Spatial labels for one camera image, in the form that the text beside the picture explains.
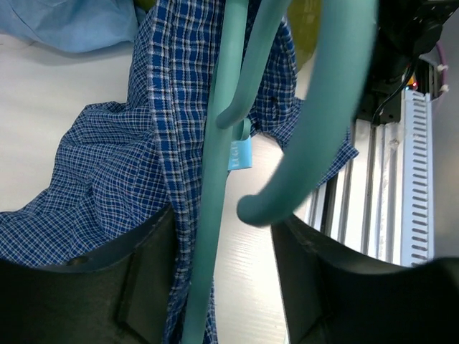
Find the garment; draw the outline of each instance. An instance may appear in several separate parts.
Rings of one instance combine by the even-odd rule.
[[[250,2],[247,38],[258,5]],[[165,343],[181,335],[223,11],[224,0],[158,1],[136,38],[127,103],[88,105],[60,142],[49,188],[23,209],[0,214],[0,257],[35,267],[95,249],[171,204],[179,253]],[[284,21],[249,114],[253,135],[266,133],[287,146],[302,105],[295,84]],[[323,180],[355,155],[347,136]],[[217,342],[213,299],[204,342]]]
[[[142,12],[133,0],[2,0],[0,32],[64,52],[89,52],[133,42]]]

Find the gray wall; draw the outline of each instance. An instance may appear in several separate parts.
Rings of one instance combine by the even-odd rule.
[[[459,11],[446,23],[442,43],[450,92],[433,118],[435,253],[459,257]]]

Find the blue tag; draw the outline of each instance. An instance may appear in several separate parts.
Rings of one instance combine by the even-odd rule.
[[[244,141],[232,141],[228,171],[243,170],[252,167],[252,138]]]

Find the teal hanger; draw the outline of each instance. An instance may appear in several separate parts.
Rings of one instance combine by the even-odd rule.
[[[280,20],[291,0],[262,0],[242,65],[249,0],[227,0],[204,137],[201,212],[183,344],[201,344],[214,275],[230,145],[247,132],[252,107]],[[366,81],[378,0],[324,0],[316,64],[297,127],[267,186],[241,199],[237,213],[255,226],[292,214],[338,152]],[[333,101],[327,97],[333,95]]]

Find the plaid fabric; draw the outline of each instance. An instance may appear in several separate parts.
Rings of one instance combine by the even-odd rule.
[[[252,0],[247,33],[259,0]],[[64,135],[49,188],[23,209],[0,214],[0,257],[30,267],[59,264],[126,233],[172,204],[179,255],[165,343],[178,343],[199,215],[209,83],[224,0],[160,0],[138,33],[126,104],[88,105]],[[286,147],[300,112],[286,22],[280,25],[250,112],[252,134]],[[356,151],[349,136],[329,172]],[[205,343],[216,343],[213,298]]]

